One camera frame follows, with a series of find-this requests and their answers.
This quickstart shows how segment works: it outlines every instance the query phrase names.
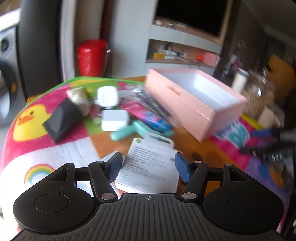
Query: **white bottle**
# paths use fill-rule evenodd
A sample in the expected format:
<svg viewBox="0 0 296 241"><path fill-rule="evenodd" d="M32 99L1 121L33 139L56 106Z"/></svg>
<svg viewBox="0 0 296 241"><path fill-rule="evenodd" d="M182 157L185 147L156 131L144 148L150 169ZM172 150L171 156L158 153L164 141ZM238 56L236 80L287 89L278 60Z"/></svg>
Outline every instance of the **white bottle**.
<svg viewBox="0 0 296 241"><path fill-rule="evenodd" d="M241 93L244 87L246 86L248 77L249 73L239 68L232 82L231 89L235 90L238 93Z"/></svg>

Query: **small bottle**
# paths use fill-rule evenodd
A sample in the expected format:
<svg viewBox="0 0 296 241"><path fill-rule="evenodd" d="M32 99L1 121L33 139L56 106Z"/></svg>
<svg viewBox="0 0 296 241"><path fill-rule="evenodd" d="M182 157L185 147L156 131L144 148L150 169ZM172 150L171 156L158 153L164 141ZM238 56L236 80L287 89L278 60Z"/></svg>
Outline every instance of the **small bottle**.
<svg viewBox="0 0 296 241"><path fill-rule="evenodd" d="M89 117L93 124L101 124L101 107L97 104L91 105L91 112L89 114Z"/></svg>
<svg viewBox="0 0 296 241"><path fill-rule="evenodd" d="M232 82L231 89L235 90L238 93L241 93L244 87L246 86L248 77L249 73L239 68Z"/></svg>

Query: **black screen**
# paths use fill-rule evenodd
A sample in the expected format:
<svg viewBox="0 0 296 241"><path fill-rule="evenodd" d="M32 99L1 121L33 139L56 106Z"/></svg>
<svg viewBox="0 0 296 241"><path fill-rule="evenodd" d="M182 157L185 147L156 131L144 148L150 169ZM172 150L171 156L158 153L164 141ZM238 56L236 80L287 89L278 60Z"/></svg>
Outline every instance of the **black screen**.
<svg viewBox="0 0 296 241"><path fill-rule="evenodd" d="M159 0L156 15L218 36L227 0Z"/></svg>

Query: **red container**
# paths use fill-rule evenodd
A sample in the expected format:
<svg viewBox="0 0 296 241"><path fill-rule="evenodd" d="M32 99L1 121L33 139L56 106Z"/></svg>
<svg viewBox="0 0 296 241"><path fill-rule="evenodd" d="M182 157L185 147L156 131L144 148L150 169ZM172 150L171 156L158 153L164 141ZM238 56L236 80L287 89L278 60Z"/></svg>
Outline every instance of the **red container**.
<svg viewBox="0 0 296 241"><path fill-rule="evenodd" d="M103 77L107 50L107 42L102 39L90 39L80 44L77 49L80 75Z"/></svg>

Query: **glass jar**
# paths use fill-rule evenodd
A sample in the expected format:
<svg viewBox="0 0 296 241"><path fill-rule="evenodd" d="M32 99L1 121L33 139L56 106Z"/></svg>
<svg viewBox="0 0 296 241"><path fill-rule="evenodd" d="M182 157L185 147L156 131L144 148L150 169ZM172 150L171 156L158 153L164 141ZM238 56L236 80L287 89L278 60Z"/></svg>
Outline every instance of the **glass jar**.
<svg viewBox="0 0 296 241"><path fill-rule="evenodd" d="M275 99L275 85L264 76L249 71L249 82L242 95L247 99L243 113L257 120L265 105L272 105Z"/></svg>

